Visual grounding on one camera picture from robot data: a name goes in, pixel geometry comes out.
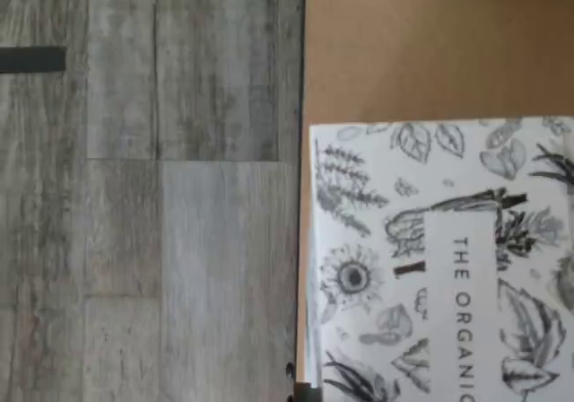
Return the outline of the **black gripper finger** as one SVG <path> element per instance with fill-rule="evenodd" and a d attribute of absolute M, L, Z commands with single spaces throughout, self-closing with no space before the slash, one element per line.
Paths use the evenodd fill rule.
<path fill-rule="evenodd" d="M 308 382 L 295 380 L 296 367 L 293 362 L 286 363 L 286 375 L 292 380 L 291 394 L 285 399 L 286 402 L 322 402 L 321 388 L 314 388 Z"/>

